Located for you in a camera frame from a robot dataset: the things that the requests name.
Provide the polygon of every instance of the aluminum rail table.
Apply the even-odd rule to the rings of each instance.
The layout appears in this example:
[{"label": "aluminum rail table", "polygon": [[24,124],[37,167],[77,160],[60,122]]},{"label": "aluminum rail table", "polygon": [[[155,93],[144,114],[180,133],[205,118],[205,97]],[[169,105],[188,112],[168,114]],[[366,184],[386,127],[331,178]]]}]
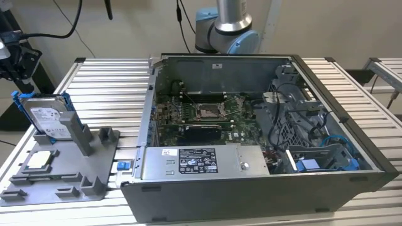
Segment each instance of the aluminum rail table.
[{"label": "aluminum rail table", "polygon": [[370,58],[363,69],[371,70],[398,92],[402,92],[402,58]]},{"label": "aluminum rail table", "polygon": [[[303,60],[383,155],[402,172],[402,123],[336,62],[328,62],[323,58]],[[131,172],[117,174],[116,163],[132,160],[136,156],[135,145],[147,81],[148,60],[145,59],[86,59],[73,64],[56,93],[66,90],[82,123],[86,123],[92,129],[112,126],[121,131],[105,198],[95,202],[0,207],[0,224],[12,226],[136,224],[117,188],[119,178],[124,179]],[[0,168],[1,189],[8,185],[8,178],[17,171],[18,164],[28,155],[26,151],[33,147],[32,133],[30,126]],[[402,225],[402,175],[379,191],[359,194],[334,213],[205,221],[179,225]]]}]

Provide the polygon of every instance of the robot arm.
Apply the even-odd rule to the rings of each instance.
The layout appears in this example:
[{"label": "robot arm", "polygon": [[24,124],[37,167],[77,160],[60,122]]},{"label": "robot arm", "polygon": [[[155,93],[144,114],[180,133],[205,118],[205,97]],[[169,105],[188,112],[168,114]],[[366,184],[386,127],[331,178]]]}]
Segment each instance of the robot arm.
[{"label": "robot arm", "polygon": [[195,49],[201,53],[253,53],[259,35],[251,30],[245,0],[216,0],[216,3],[217,7],[196,12]]}]

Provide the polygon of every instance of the open computer tower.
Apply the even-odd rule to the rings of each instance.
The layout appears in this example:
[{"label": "open computer tower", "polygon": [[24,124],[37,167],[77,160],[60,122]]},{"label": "open computer tower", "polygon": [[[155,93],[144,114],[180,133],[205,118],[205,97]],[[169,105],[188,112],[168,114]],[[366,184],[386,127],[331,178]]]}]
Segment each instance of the open computer tower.
[{"label": "open computer tower", "polygon": [[296,55],[163,54],[132,168],[144,223],[335,211],[398,175]]}]

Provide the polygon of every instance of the blue cable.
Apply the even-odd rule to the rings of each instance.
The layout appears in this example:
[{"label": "blue cable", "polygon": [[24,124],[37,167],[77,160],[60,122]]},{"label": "blue cable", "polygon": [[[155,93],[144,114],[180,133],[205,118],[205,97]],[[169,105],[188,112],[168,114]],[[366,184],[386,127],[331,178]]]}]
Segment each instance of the blue cable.
[{"label": "blue cable", "polygon": [[331,135],[331,136],[327,136],[327,137],[322,140],[319,146],[322,147],[322,146],[326,144],[326,141],[327,141],[328,139],[331,139],[331,138],[339,138],[339,139],[342,139],[342,140],[346,142],[346,144],[348,145],[348,147],[350,147],[351,155],[354,155],[354,149],[352,149],[352,146],[351,146],[348,140],[347,140],[343,136],[340,136],[340,135]]}]

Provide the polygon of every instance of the warning label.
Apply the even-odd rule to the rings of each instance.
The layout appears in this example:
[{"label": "warning label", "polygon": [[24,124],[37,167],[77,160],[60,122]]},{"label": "warning label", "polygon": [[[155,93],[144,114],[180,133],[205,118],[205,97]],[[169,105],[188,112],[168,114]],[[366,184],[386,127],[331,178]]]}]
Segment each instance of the warning label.
[{"label": "warning label", "polygon": [[179,172],[217,173],[215,148],[179,149]]}]

